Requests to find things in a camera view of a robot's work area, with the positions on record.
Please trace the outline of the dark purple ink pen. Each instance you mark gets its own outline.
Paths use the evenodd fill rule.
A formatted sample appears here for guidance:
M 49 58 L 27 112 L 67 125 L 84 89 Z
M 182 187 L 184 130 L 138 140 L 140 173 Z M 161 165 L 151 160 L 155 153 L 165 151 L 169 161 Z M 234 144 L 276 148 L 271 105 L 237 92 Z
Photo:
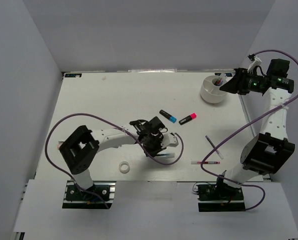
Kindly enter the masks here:
M 206 135 L 205 138 L 207 139 L 207 141 L 210 143 L 210 145 L 213 147 L 213 149 L 216 148 L 216 146 L 214 145 L 214 143 L 211 141 L 211 139 Z M 224 157 L 222 156 L 222 154 L 218 151 L 218 150 L 215 150 L 215 152 L 217 153 L 217 155 L 219 156 L 219 158 L 221 160 L 224 159 Z

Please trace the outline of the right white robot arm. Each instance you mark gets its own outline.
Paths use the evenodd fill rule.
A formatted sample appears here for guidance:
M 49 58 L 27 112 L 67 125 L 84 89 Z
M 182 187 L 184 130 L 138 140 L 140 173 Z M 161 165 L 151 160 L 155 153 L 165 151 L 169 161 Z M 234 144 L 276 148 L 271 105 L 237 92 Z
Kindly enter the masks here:
M 290 62 L 273 59 L 265 76 L 257 75 L 256 66 L 238 68 L 236 74 L 220 87 L 223 92 L 246 95 L 261 93 L 265 99 L 260 132 L 244 147 L 240 163 L 224 173 L 225 180 L 214 187 L 215 195 L 224 200 L 238 188 L 257 175 L 276 173 L 295 151 L 295 144 L 289 142 L 286 120 L 286 102 L 291 99 L 294 81 L 288 79 Z

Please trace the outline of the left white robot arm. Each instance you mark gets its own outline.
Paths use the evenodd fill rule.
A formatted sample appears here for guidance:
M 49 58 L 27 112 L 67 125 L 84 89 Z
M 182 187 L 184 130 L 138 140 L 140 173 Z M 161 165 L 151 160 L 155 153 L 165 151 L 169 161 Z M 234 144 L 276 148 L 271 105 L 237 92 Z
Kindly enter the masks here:
M 146 155 L 155 157 L 168 146 L 177 146 L 177 140 L 168 133 L 162 133 L 164 124 L 158 117 L 150 121 L 134 120 L 119 130 L 117 127 L 92 131 L 79 126 L 59 147 L 73 179 L 79 185 L 77 193 L 88 200 L 94 195 L 94 186 L 89 172 L 95 155 L 109 148 L 133 145 L 140 142 Z

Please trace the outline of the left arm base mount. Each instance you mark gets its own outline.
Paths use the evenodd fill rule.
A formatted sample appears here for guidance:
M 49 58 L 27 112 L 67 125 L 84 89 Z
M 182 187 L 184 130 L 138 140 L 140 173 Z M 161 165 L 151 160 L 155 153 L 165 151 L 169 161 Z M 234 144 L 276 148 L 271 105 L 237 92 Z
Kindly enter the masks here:
M 62 202 L 63 209 L 108 210 L 111 208 L 115 195 L 115 182 L 93 183 L 89 192 L 81 191 L 73 181 L 67 181 Z

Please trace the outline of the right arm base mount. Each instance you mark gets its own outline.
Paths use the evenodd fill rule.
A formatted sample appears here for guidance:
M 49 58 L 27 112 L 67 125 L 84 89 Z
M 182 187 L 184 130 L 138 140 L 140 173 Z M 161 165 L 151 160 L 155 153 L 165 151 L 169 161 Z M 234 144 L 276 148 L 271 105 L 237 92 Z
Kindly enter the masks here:
M 192 187 L 198 197 L 198 209 L 202 213 L 245 212 L 244 195 L 241 188 L 234 188 L 218 178 L 216 182 L 196 182 Z

